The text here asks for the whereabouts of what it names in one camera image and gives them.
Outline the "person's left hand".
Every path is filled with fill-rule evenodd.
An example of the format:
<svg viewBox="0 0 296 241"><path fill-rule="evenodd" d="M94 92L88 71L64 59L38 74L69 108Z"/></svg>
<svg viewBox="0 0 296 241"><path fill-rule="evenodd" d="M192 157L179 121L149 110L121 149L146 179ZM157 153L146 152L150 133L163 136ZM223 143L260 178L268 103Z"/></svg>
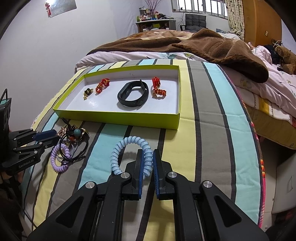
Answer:
<svg viewBox="0 0 296 241"><path fill-rule="evenodd" d="M20 185L23 181L24 171L17 173L16 175L10 176L5 172L1 172L1 184L4 184L6 181L16 181Z"/></svg>

